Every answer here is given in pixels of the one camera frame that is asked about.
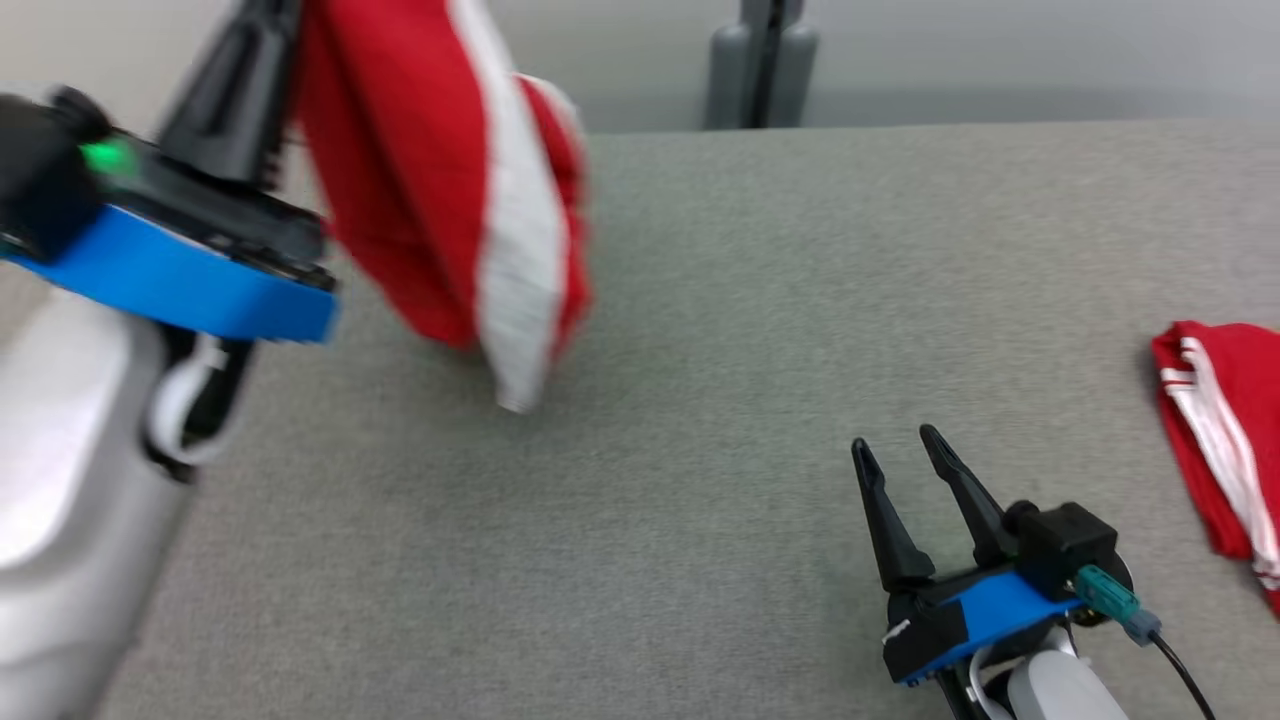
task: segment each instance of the gray table surface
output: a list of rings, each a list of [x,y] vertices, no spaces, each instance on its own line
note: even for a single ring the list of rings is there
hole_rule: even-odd
[[[915,436],[1002,501],[1120,530],[1228,719],[1280,630],[1213,556],[1155,406],[1175,319],[1280,324],[1280,129],[1172,122],[591,141],[599,301],[532,416],[344,263],[328,348],[266,354],[110,720],[946,716],[892,685],[849,460],[968,539]],[[38,288],[6,270],[0,332]],[[1083,650],[1134,719],[1198,717],[1155,650]]]

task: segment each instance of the green led light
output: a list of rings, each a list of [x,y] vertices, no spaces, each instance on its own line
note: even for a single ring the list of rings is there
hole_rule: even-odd
[[[134,172],[133,154],[120,140],[81,145],[88,169],[105,176],[129,176]]]

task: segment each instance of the green cable connector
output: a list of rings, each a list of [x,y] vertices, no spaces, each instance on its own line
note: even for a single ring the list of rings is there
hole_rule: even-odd
[[[1139,646],[1160,632],[1160,618],[1142,609],[1142,601],[1097,565],[1085,565],[1075,575],[1075,594],[1091,609],[1111,618]]]

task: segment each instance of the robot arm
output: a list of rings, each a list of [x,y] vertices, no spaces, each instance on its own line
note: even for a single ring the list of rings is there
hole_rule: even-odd
[[[51,300],[0,360],[0,720],[87,720],[261,341],[319,342],[319,218],[273,183],[301,4],[246,0],[157,145],[0,97],[0,247]]]
[[[920,439],[960,506],[977,568],[934,577],[886,495],[870,447],[855,439],[854,468],[890,593],[883,657],[892,680],[936,680],[957,720],[1125,720],[1076,657],[1070,626],[1115,619],[1138,644],[1155,642],[1174,656],[1160,621],[1132,592],[1116,530],[1074,502],[1042,512],[1020,501],[1004,511],[936,428],[920,427]],[[1199,689],[1183,679],[1212,719]]]

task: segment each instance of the red cloth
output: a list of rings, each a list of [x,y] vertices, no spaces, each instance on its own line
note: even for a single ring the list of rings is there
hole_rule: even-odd
[[[1280,334],[1180,322],[1151,347],[1165,429],[1210,543],[1253,560],[1280,616]]]
[[[536,402],[589,301],[576,111],[479,0],[316,0],[298,111],[334,234],[419,333]]]

